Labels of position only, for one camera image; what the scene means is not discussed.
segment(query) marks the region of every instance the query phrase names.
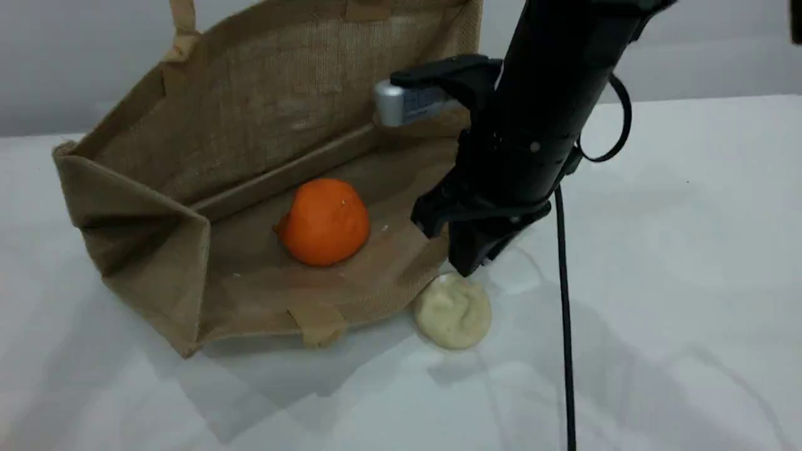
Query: orange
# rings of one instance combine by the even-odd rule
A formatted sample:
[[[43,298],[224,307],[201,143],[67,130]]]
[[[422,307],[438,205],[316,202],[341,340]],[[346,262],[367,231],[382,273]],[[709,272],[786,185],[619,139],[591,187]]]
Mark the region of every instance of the orange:
[[[351,185],[319,178],[298,188],[290,212],[273,229],[299,262],[329,266],[356,254],[371,222]]]

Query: white wall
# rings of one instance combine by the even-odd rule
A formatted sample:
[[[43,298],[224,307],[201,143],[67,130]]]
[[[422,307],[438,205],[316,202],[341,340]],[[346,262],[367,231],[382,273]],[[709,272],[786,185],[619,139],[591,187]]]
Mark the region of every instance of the white wall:
[[[481,50],[503,56],[523,0],[485,1]],[[681,0],[617,73],[636,100],[800,92],[786,1]],[[253,2],[196,0],[199,26]],[[87,130],[171,37],[168,0],[2,0],[0,136]]]

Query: table surface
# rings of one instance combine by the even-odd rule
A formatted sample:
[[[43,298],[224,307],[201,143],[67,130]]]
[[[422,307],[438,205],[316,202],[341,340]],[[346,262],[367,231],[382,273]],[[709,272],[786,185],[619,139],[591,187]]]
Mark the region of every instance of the table surface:
[[[634,106],[565,181],[580,449],[802,449],[802,97]],[[599,152],[617,105],[585,130]],[[554,216],[475,274],[475,349],[407,312],[183,361],[100,282],[51,148],[0,140],[0,449],[563,449]]]

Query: white dough ball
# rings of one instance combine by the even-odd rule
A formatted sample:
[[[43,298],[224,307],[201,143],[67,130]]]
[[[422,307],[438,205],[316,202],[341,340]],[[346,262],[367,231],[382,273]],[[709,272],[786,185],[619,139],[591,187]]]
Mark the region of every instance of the white dough ball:
[[[415,301],[415,321],[447,349],[476,346],[490,330],[490,299],[481,285],[457,273],[431,281]]]

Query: bag handle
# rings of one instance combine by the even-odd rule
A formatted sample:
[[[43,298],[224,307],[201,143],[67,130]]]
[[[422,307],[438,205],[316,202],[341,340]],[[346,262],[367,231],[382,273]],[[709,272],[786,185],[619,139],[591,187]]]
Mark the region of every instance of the bag handle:
[[[183,63],[189,59],[192,47],[201,36],[196,28],[195,2],[170,0],[170,12],[176,35],[172,39],[172,47],[161,60],[165,63]]]

